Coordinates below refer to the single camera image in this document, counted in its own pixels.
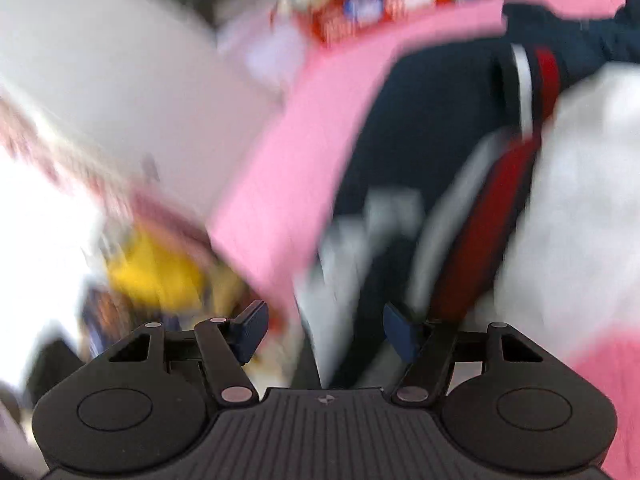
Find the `gray panel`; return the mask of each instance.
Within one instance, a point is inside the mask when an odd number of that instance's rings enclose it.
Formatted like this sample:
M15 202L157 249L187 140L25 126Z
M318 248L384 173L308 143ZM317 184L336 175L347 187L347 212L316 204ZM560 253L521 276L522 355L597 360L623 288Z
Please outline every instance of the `gray panel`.
M393 406L379 390L274 389L228 410L190 453L131 480L506 480L472 462L423 410ZM592 468L562 480L604 480ZM86 480L55 470L48 480Z

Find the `pink surface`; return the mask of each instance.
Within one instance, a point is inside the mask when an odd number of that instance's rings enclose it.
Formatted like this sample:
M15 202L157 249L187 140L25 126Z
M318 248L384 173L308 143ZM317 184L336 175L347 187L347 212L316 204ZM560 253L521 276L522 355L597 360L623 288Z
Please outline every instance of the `pink surface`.
M624 3L535 1L567 17L607 16ZM292 277L313 256L354 138L393 61L417 46L502 30L502 2L439 7L316 53L208 225L215 249L265 298L292 305Z

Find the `red package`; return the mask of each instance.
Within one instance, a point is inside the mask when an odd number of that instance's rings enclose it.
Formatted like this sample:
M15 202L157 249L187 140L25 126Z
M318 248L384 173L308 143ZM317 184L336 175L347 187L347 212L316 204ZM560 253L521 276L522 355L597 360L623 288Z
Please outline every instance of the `red package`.
M307 17L312 34L329 46L452 0L333 0Z

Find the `yellow bag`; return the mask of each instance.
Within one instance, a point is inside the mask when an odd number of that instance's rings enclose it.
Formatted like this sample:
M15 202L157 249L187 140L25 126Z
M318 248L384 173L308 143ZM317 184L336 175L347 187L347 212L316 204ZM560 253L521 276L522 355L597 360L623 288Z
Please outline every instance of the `yellow bag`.
M143 230L134 230L123 253L107 262L107 274L111 288L145 307L174 313L200 307L203 272Z

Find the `triangular cutout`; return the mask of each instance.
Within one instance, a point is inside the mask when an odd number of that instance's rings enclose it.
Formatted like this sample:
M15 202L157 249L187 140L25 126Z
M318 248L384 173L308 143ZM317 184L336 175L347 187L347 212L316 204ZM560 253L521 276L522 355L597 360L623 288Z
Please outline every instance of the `triangular cutout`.
M149 354L149 334L140 334L124 348L120 349L116 355L109 359L112 363L133 363L146 361Z
M505 361L514 363L541 363L542 357L536 354L522 341L511 334L505 334L501 338L502 357Z

